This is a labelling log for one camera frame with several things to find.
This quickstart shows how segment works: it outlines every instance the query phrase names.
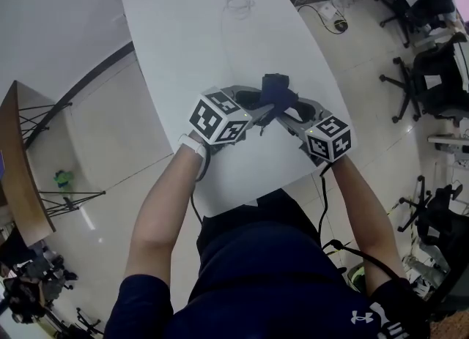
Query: white wall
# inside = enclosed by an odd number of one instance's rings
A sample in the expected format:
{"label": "white wall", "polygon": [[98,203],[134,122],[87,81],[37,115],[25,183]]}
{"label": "white wall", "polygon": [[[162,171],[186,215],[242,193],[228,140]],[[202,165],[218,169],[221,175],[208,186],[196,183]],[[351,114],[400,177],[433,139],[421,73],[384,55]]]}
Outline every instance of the white wall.
{"label": "white wall", "polygon": [[0,101],[14,80],[58,100],[130,41],[121,0],[0,0]]}

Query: floor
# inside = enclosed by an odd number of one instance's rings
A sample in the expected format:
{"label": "floor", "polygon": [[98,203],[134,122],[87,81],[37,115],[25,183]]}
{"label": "floor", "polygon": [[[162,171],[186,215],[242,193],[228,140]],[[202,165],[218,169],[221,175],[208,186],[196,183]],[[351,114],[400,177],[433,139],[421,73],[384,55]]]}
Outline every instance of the floor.
{"label": "floor", "polygon": [[[303,9],[301,15],[319,43],[352,117],[359,147],[350,156],[385,209],[391,211],[400,197],[413,195],[418,175],[427,177],[429,189],[445,182],[447,171],[441,164],[446,163],[446,156],[436,152],[426,137],[444,131],[447,122],[424,116],[415,123],[412,111],[408,111],[400,123],[392,123],[402,91],[381,83],[378,77],[386,74],[399,78],[392,58],[402,56],[409,61],[413,53],[402,47],[394,25],[384,29],[378,26],[378,21],[388,16],[382,5],[373,0],[351,1],[344,12],[350,27],[340,36],[326,31],[312,10]],[[80,307],[91,317],[105,321],[117,297],[139,207],[171,160],[171,149],[133,54],[83,90],[62,118],[54,119],[51,128],[60,128],[60,122],[67,126],[57,132],[63,137],[67,134],[71,140],[71,145],[63,148],[72,147],[75,152],[70,160],[55,161],[54,168],[81,169],[74,184],[107,193],[90,201],[80,212],[53,219],[57,232],[47,243],[80,277],[75,289],[64,291],[55,306],[67,320],[73,320],[75,307]],[[39,147],[46,137],[43,133],[34,145],[35,151],[30,152],[33,165],[38,165],[39,157],[34,162],[31,154],[47,157]],[[41,186],[53,183],[48,176],[50,169],[41,172],[38,168],[34,173]],[[332,173],[325,178],[329,211],[322,239],[352,242],[336,181]],[[285,190],[318,224],[324,207],[319,172]],[[397,227],[407,214],[408,209],[400,206],[392,210],[390,219]],[[199,229],[189,208],[172,260],[171,300],[175,311],[185,306],[197,278],[195,242]],[[410,232],[397,234],[396,238],[403,256],[410,250]],[[346,267],[360,261],[343,252],[334,253],[331,259],[337,266]]]}

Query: wooden table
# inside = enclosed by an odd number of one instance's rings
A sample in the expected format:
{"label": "wooden table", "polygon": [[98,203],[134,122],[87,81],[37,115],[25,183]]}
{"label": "wooden table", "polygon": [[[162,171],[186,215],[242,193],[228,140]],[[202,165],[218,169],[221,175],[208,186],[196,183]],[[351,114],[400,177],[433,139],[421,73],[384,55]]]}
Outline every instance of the wooden table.
{"label": "wooden table", "polygon": [[[212,86],[261,87],[267,73],[352,125],[311,32],[289,0],[122,0],[141,71],[173,150],[198,93]],[[196,206],[216,215],[313,172],[316,166],[277,121],[212,158]],[[356,146],[352,130],[352,145]]]}
{"label": "wooden table", "polygon": [[55,228],[37,192],[21,135],[18,82],[15,81],[0,106],[0,150],[5,174],[4,197],[27,246],[46,238]]}

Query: navy t-shirt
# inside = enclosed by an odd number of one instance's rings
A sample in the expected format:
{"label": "navy t-shirt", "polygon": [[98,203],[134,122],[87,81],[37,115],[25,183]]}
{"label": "navy t-shirt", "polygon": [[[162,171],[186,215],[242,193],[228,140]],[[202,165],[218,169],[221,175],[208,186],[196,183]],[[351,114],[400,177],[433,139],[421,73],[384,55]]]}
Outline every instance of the navy t-shirt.
{"label": "navy t-shirt", "polygon": [[309,236],[259,222],[207,246],[189,303],[176,314],[162,280],[126,278],[105,338],[426,338],[419,302],[406,280],[368,298]]}

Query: office chair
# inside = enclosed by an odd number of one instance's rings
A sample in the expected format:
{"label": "office chair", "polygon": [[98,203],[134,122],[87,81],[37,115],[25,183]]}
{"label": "office chair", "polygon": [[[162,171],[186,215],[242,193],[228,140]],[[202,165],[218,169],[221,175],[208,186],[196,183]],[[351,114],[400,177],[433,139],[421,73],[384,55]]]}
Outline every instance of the office chair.
{"label": "office chair", "polygon": [[[393,63],[400,67],[404,82],[385,75],[381,75],[380,80],[398,86],[405,93],[399,115],[392,118],[394,124],[402,119],[409,103],[414,107],[413,120],[417,122],[421,118],[419,102],[424,106],[423,113],[429,113],[437,119],[454,119],[458,122],[469,117],[469,94],[462,88],[461,74],[454,61],[454,44],[466,41],[463,33],[456,33],[440,47],[419,53],[413,67],[406,67],[401,58],[393,59]],[[425,75],[439,75],[441,84],[428,90]]]}
{"label": "office chair", "polygon": [[425,178],[419,176],[418,181],[421,183],[418,203],[406,198],[399,200],[401,204],[415,207],[416,211],[398,231],[405,231],[416,220],[421,241],[437,246],[450,267],[445,280],[427,300],[433,317],[440,319],[469,308],[469,217],[449,209],[450,200],[462,192],[462,185],[455,190],[451,185],[438,188],[432,198],[430,192],[425,193]]}
{"label": "office chair", "polygon": [[418,0],[413,6],[409,6],[406,0],[375,0],[381,1],[394,15],[381,21],[380,26],[385,27],[390,21],[397,20],[405,36],[404,47],[410,46],[409,33],[416,29],[430,25],[432,29],[445,28],[446,24],[440,22],[439,15],[453,12],[455,10],[452,0]]}

